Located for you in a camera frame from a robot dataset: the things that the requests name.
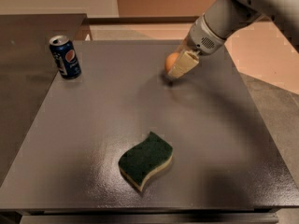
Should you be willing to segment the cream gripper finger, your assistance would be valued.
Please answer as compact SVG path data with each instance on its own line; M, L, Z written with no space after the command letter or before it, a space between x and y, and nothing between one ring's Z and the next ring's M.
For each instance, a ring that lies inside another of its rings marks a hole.
M183 50L179 53L174 65L166 74L173 79L177 79L191 71L197 64L199 64L197 53L192 50Z
M176 52L181 53L183 50L188 50L188 49L189 49L189 47L187 45L187 41L183 40L176 48Z

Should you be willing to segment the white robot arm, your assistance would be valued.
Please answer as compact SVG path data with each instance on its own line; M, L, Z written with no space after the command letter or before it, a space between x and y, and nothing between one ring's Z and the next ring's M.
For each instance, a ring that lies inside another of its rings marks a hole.
M171 79L183 77L201 57L215 53L234 32L261 17L270 19L299 51L299 0L216 0L166 58L166 75Z

